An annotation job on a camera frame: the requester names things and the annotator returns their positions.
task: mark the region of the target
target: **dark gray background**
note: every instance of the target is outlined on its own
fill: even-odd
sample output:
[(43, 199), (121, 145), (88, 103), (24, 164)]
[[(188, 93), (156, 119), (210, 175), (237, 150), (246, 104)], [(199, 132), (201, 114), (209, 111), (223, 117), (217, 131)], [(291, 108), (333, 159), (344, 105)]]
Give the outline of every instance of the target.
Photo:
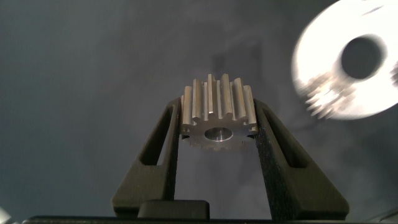
[[(208, 73), (252, 86), (347, 198), (349, 220), (398, 206), (398, 107), (316, 121), (293, 89), (295, 43), (332, 3), (0, 1), (0, 206), (18, 221), (113, 215), (165, 104)], [(181, 143), (178, 165), (176, 198), (209, 201), (212, 218), (271, 217), (254, 145)]]

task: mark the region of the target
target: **blurred disc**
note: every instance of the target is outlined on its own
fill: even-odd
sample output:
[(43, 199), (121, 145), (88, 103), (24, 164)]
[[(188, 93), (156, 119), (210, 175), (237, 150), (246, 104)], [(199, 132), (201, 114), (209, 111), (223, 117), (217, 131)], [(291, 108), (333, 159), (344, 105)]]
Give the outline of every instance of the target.
[[(395, 0), (342, 0), (307, 26), (295, 48), (292, 76), (313, 116), (359, 119), (398, 103), (397, 13)], [(366, 78), (350, 76), (341, 62), (348, 44), (359, 39), (380, 52), (380, 63)]]

